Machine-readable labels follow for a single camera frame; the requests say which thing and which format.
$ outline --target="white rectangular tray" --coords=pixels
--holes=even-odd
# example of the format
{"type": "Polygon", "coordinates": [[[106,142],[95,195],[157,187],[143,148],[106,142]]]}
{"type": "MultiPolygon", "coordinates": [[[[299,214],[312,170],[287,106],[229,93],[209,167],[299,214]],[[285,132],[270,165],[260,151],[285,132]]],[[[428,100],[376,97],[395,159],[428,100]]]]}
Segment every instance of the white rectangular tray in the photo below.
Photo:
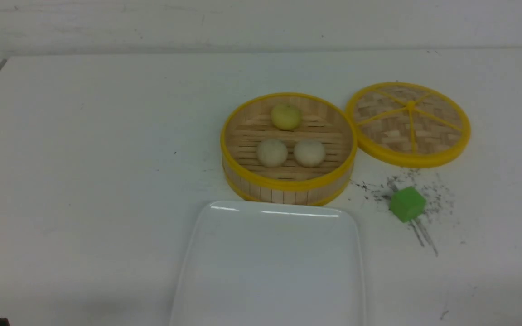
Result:
{"type": "Polygon", "coordinates": [[[170,326],[364,326],[356,223],[331,208],[218,201],[197,221],[170,326]]]}

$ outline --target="yellow rim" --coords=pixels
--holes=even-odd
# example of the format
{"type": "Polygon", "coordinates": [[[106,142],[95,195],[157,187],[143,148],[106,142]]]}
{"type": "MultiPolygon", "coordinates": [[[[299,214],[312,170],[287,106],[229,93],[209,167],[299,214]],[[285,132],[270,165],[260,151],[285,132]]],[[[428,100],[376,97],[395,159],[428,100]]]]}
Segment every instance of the yellow rim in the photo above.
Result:
{"type": "Polygon", "coordinates": [[[352,121],[352,124],[355,123],[354,108],[356,107],[356,104],[359,101],[359,99],[366,93],[374,91],[377,88],[386,87],[386,86],[407,86],[407,87],[423,89],[423,90],[427,91],[429,94],[436,95],[436,96],[440,97],[441,99],[445,100],[448,104],[450,104],[452,107],[454,107],[456,113],[458,113],[458,115],[460,116],[460,120],[462,122],[462,130],[461,130],[462,136],[460,137],[460,140],[456,144],[454,144],[454,146],[452,146],[451,148],[449,148],[446,151],[443,151],[440,153],[435,153],[435,154],[429,154],[429,155],[420,155],[420,154],[397,153],[395,151],[382,147],[379,144],[373,142],[368,136],[363,134],[361,132],[360,128],[355,128],[356,138],[357,138],[357,140],[360,144],[360,148],[362,150],[364,150],[366,153],[370,154],[371,156],[373,156],[381,161],[384,161],[386,163],[400,165],[401,167],[408,167],[408,168],[437,167],[439,165],[449,163],[450,161],[452,161],[453,159],[458,157],[462,153],[462,151],[464,151],[466,144],[468,144],[468,142],[470,140],[470,122],[469,122],[468,117],[466,117],[466,114],[464,113],[464,111],[452,99],[446,97],[445,95],[438,93],[437,91],[430,89],[428,87],[415,85],[413,83],[403,83],[403,82],[377,83],[375,85],[371,85],[371,86],[368,86],[366,88],[359,90],[356,94],[354,94],[354,96],[352,96],[352,98],[350,99],[350,102],[348,102],[348,105],[346,105],[346,114],[352,121]]]}
{"type": "MultiPolygon", "coordinates": [[[[224,175],[225,175],[225,179],[227,180],[227,183],[228,183],[229,187],[235,192],[235,194],[238,194],[240,198],[243,198],[244,200],[247,200],[247,201],[260,201],[257,198],[254,198],[252,196],[249,196],[248,194],[245,194],[239,188],[237,188],[235,186],[235,184],[233,184],[232,181],[228,178],[228,175],[227,175],[227,173],[225,171],[224,171],[224,175]]],[[[308,203],[307,205],[309,205],[309,206],[324,206],[328,202],[330,202],[332,200],[335,200],[335,198],[337,198],[346,189],[346,187],[348,187],[348,183],[350,183],[350,179],[348,179],[348,181],[346,181],[342,185],[342,187],[340,189],[338,189],[337,192],[334,192],[334,194],[332,194],[331,196],[326,197],[326,198],[324,198],[324,199],[322,199],[320,201],[317,201],[315,203],[312,203],[312,204],[308,203]]]]}
{"type": "Polygon", "coordinates": [[[354,162],[354,158],[356,156],[357,146],[358,146],[358,141],[356,138],[356,127],[354,126],[353,120],[348,119],[348,116],[346,116],[346,114],[342,110],[338,109],[338,107],[336,107],[335,105],[332,105],[332,103],[330,103],[324,99],[320,99],[319,97],[302,94],[302,93],[274,93],[274,94],[260,96],[255,99],[252,99],[250,101],[247,101],[247,102],[243,103],[242,105],[240,105],[229,116],[229,118],[226,120],[226,122],[223,126],[223,130],[221,131],[221,151],[222,151],[223,156],[225,157],[229,167],[233,171],[235,171],[236,174],[238,174],[242,178],[248,180],[249,182],[253,182],[261,187],[272,188],[275,190],[302,191],[302,190],[310,190],[313,188],[319,188],[319,187],[325,186],[327,184],[330,184],[332,181],[337,180],[340,176],[342,176],[344,173],[346,173],[348,171],[348,169],[350,169],[352,167],[352,163],[354,162]],[[340,115],[348,122],[348,125],[352,129],[352,134],[354,135],[354,137],[352,139],[352,143],[353,143],[352,151],[350,152],[350,155],[348,156],[346,161],[344,161],[342,163],[342,165],[340,165],[337,169],[331,171],[327,175],[323,175],[323,176],[317,177],[315,179],[305,180],[305,181],[286,181],[286,180],[270,179],[270,178],[252,173],[248,169],[241,167],[241,165],[239,163],[237,163],[235,161],[235,159],[231,156],[231,154],[227,148],[227,145],[225,144],[225,130],[228,126],[228,123],[237,113],[239,113],[239,111],[243,110],[247,105],[250,105],[251,103],[253,103],[255,101],[260,101],[263,99],[267,99],[268,97],[276,97],[276,96],[306,97],[307,99],[312,99],[314,101],[320,101],[321,103],[324,103],[325,105],[331,107],[332,109],[337,110],[338,113],[340,113],[340,115]]]}

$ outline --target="steamer basket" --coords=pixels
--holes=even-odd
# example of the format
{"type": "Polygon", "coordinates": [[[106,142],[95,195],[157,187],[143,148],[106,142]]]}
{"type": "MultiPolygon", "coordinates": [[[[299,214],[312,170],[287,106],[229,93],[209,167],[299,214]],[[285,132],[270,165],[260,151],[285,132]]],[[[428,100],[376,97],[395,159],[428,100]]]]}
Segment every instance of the steamer basket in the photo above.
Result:
{"type": "Polygon", "coordinates": [[[231,188],[245,200],[321,206],[336,198],[348,185],[356,156],[353,123],[331,103],[311,95],[277,93],[248,101],[238,107],[221,132],[223,169],[231,188]],[[271,109],[290,103],[302,110],[302,122],[293,131],[271,123],[271,109]],[[257,145],[267,138],[282,140],[287,161],[266,168],[257,160],[257,145]],[[295,143],[319,140],[326,157],[319,166],[305,168],[293,157],[295,143]]]}
{"type": "Polygon", "coordinates": [[[379,83],[361,89],[346,113],[356,124],[360,148],[386,163],[430,168],[464,151],[470,122],[451,99],[411,83],[379,83]]]}

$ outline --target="green cube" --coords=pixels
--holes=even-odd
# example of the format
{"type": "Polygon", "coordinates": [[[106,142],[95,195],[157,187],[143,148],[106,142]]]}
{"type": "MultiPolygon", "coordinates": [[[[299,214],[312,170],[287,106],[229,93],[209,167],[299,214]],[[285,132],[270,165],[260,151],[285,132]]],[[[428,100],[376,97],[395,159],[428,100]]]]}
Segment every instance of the green cube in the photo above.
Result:
{"type": "Polygon", "coordinates": [[[422,214],[424,206],[426,199],[414,187],[398,190],[390,201],[390,210],[404,223],[422,214]]]}

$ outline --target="white tabletop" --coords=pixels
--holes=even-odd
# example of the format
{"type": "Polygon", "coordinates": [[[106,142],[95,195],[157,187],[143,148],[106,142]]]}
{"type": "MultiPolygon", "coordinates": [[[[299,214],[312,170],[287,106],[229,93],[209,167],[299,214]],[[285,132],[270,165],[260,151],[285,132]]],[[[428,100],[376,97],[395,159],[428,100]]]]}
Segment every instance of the white tabletop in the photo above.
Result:
{"type": "Polygon", "coordinates": [[[166,325],[197,213],[238,200],[220,165],[228,114],[276,91],[344,107],[394,80],[457,101],[473,135],[457,160],[420,171],[359,151],[328,205],[360,227],[369,325],[522,325],[522,49],[11,58],[0,317],[166,325]],[[388,211],[389,178],[427,196],[438,256],[388,211]]]}

